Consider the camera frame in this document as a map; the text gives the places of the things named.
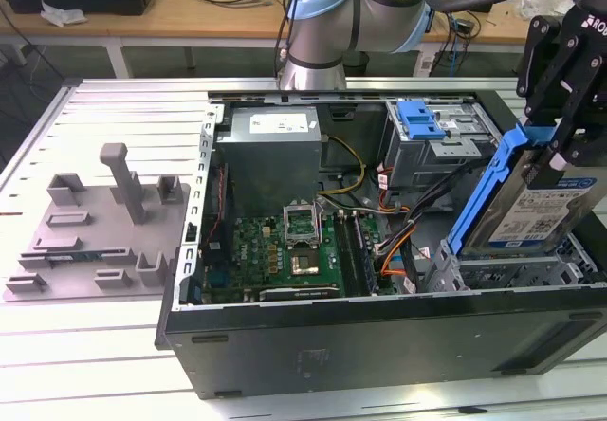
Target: green motherboard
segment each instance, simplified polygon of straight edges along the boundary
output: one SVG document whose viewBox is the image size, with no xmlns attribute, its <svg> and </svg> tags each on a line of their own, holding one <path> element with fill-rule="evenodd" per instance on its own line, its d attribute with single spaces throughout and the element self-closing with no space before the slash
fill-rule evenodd
<svg viewBox="0 0 607 421">
<path fill-rule="evenodd" d="M 291 215 L 288 233 L 314 231 L 314 222 L 302 215 Z M 371 215 L 358 218 L 364 249 L 371 252 L 379 241 L 376 219 Z M 339 296 L 351 295 L 344 290 L 342 262 L 336 226 L 337 215 L 323 215 L 319 223 L 320 243 L 288 245 L 284 217 L 247 217 L 236 219 L 233 229 L 232 258 L 228 267 L 208 268 L 203 293 L 207 302 L 231 303 L 259 301 L 259 293 L 272 288 L 330 287 Z"/>
</svg>

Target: wooden desk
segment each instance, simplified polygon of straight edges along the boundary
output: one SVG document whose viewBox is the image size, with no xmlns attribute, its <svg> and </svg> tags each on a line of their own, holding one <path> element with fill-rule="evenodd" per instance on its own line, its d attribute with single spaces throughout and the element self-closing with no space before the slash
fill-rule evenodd
<svg viewBox="0 0 607 421">
<path fill-rule="evenodd" d="M 14 14 L 6 2 L 0 4 L 32 43 L 104 46 L 117 78 L 129 78 L 130 69 L 121 50 L 124 46 L 274 46 L 283 10 L 276 0 L 264 1 L 268 5 L 228 9 L 200 0 L 154 0 L 141 16 L 87 14 L 87 23 L 68 27 L 52 26 L 37 14 Z M 513 1 L 494 6 L 489 15 L 477 16 L 483 26 L 470 51 L 523 51 L 528 23 L 516 16 Z M 444 15 L 437 15 L 432 31 L 418 47 L 415 76 L 428 76 L 429 65 L 447 34 Z M 21 43 L 7 22 L 0 21 L 0 44 Z M 190 48 L 186 49 L 186 59 L 193 66 Z"/>
</svg>

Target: gray peg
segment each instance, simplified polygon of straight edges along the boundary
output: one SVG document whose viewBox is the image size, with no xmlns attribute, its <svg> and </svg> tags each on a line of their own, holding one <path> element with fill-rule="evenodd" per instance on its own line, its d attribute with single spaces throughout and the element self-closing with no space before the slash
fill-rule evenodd
<svg viewBox="0 0 607 421">
<path fill-rule="evenodd" d="M 138 186 L 131 178 L 129 168 L 126 166 L 127 152 L 124 143 L 105 143 L 101 148 L 99 159 L 112 171 L 116 187 L 124 200 L 133 224 L 141 225 L 145 222 L 145 209 L 139 200 Z"/>
</svg>

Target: motherboard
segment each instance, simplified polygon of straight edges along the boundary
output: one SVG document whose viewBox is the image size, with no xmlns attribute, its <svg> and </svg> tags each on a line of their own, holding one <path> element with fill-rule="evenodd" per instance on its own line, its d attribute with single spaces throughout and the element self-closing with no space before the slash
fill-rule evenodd
<svg viewBox="0 0 607 421">
<path fill-rule="evenodd" d="M 297 236 L 311 238 L 298 241 Z M 364 213 L 238 218 L 231 260 L 205 270 L 203 303 L 377 293 L 371 252 L 379 239 L 376 218 Z"/>
</svg>

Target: drive label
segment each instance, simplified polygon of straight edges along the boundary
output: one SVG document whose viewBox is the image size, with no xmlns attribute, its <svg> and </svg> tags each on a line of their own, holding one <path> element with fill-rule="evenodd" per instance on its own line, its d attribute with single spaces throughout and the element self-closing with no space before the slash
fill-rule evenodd
<svg viewBox="0 0 607 421">
<path fill-rule="evenodd" d="M 566 178 L 552 189 L 525 189 L 489 242 L 495 247 L 524 247 L 544 241 L 569 214 L 569 203 L 596 183 L 591 177 Z"/>
</svg>

